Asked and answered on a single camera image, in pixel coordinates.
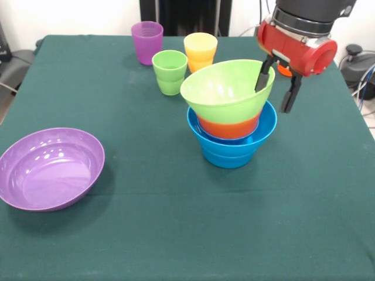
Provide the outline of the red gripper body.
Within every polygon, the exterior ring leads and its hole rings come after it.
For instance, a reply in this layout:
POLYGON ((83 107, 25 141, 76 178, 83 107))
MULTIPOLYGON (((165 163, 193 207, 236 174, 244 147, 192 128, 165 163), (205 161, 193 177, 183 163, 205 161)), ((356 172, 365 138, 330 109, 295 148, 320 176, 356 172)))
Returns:
POLYGON ((260 24, 257 41, 267 57, 276 57, 292 72, 308 77, 321 74, 333 62, 338 44, 330 31, 334 21, 296 16, 269 16, 260 24))

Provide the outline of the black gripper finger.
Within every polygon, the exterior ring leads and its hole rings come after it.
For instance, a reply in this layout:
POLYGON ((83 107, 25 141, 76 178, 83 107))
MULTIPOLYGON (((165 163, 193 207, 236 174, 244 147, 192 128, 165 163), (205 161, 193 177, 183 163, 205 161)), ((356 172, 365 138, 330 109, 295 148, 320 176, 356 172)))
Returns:
POLYGON ((254 88, 255 92, 259 92, 265 89, 271 90, 271 86, 268 84, 268 80, 270 79, 269 71, 272 65, 276 62, 276 57, 267 57, 260 68, 260 73, 257 78, 257 82, 254 88))
POLYGON ((296 96, 298 95, 299 89, 302 84, 302 76, 300 74, 293 74, 291 77, 291 86, 285 93, 282 101, 280 111, 282 113, 290 113, 292 106, 295 102, 296 96))

